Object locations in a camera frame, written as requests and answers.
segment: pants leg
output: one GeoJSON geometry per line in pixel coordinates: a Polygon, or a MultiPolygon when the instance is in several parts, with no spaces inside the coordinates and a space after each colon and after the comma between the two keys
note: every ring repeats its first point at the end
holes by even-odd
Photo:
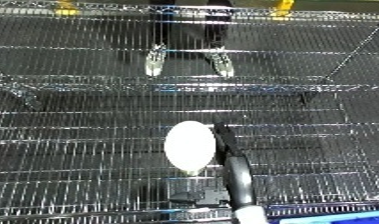
{"type": "MultiPolygon", "coordinates": [[[[207,5],[233,7],[230,0],[208,0],[207,5]]],[[[230,22],[230,16],[207,16],[206,21],[230,22]]],[[[205,28],[205,39],[212,48],[222,47],[228,32],[225,24],[207,24],[205,28]]]]}
{"type": "MultiPolygon", "coordinates": [[[[150,0],[151,5],[174,5],[175,0],[150,0]]],[[[173,16],[171,13],[152,14],[151,19],[155,21],[152,28],[153,43],[162,44],[168,42],[168,36],[171,30],[171,23],[165,23],[165,21],[171,21],[173,16]]]]}

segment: white sneaker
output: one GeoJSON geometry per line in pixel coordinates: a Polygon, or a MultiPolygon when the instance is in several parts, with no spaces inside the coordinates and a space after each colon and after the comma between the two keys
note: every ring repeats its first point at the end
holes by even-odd
{"type": "Polygon", "coordinates": [[[205,56],[211,62],[218,75],[225,78],[231,78],[235,75],[232,61],[225,53],[225,47],[213,48],[205,56]]]}
{"type": "Polygon", "coordinates": [[[156,77],[163,71],[165,58],[167,56],[165,44],[154,44],[146,56],[145,70],[146,75],[156,77]]]}

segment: yellow marking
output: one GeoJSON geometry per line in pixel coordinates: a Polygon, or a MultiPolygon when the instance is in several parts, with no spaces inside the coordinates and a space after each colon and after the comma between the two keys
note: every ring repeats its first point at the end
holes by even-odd
{"type": "Polygon", "coordinates": [[[79,14],[80,11],[72,3],[72,0],[58,0],[58,8],[55,14],[60,16],[74,16],[79,14]]]}
{"type": "Polygon", "coordinates": [[[274,19],[281,20],[281,17],[290,16],[290,10],[294,5],[294,0],[279,0],[275,7],[275,12],[271,14],[274,19]]]}

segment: white ball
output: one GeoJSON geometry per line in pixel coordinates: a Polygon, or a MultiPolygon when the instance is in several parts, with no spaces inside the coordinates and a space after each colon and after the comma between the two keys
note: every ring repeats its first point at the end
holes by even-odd
{"type": "Polygon", "coordinates": [[[197,121],[174,126],[164,144],[168,160],[178,169],[195,175],[212,160],[215,150],[214,134],[197,121]]]}

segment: wire rack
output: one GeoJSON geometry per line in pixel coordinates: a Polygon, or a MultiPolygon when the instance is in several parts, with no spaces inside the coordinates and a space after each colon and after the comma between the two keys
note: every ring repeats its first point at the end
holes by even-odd
{"type": "Polygon", "coordinates": [[[215,162],[188,178],[163,154],[173,125],[215,117],[238,134],[271,218],[379,209],[379,14],[234,9],[227,80],[202,56],[208,11],[176,7],[149,79],[149,15],[164,8],[56,6],[0,1],[0,223],[229,221],[168,201],[223,189],[215,162]]]}

